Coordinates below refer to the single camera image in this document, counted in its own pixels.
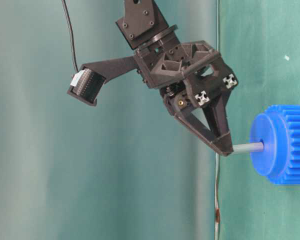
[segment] white label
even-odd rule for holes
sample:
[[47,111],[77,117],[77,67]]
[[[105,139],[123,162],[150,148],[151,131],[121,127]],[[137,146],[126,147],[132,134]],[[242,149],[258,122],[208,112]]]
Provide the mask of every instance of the white label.
[[81,70],[80,72],[76,73],[73,78],[72,81],[70,83],[71,86],[75,87],[77,86],[79,79],[81,78],[82,74],[84,74],[85,70]]

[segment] metal shaft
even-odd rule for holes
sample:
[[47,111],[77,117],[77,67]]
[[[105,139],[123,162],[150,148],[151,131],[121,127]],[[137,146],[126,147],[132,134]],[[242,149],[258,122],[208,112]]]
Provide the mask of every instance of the metal shaft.
[[246,154],[253,152],[263,152],[265,146],[262,142],[233,145],[232,154]]

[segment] plastic gear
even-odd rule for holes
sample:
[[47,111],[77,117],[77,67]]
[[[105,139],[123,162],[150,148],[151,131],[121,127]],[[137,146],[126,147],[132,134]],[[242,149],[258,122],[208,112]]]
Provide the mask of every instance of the plastic gear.
[[300,105],[272,105],[254,119],[250,142],[263,142],[252,152],[255,170],[277,185],[300,184]]

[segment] green curtain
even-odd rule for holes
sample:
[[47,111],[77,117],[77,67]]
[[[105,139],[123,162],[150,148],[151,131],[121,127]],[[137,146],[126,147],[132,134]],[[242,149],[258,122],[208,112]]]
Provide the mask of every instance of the green curtain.
[[[300,105],[300,0],[221,0],[220,50],[240,81],[227,108],[234,143],[268,106]],[[300,186],[273,185],[248,154],[220,167],[221,240],[300,239]]]
[[[157,0],[182,42],[216,45],[214,0]],[[122,0],[68,0],[79,64],[132,55]],[[214,156],[135,72],[96,108],[74,73],[60,0],[0,1],[0,240],[184,240],[214,234]]]

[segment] wire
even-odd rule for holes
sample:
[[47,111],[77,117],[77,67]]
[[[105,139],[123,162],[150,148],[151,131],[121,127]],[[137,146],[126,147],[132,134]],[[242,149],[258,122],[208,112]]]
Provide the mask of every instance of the wire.
[[214,179],[214,240],[219,240],[220,233],[220,208],[219,208],[219,175],[220,175],[220,155],[215,153],[215,179]]
[[70,42],[71,42],[71,51],[72,51],[72,63],[73,63],[73,67],[75,72],[79,72],[78,71],[78,65],[77,65],[77,59],[76,59],[76,50],[75,50],[75,41],[74,41],[74,32],[72,30],[72,25],[71,25],[71,21],[70,21],[70,17],[69,17],[69,12],[68,12],[68,8],[67,8],[67,4],[66,4],[66,0],[61,0],[62,5],[63,5],[63,10],[64,10],[64,14],[65,14],[65,18],[68,24],[68,28],[69,28],[69,33],[70,33]]

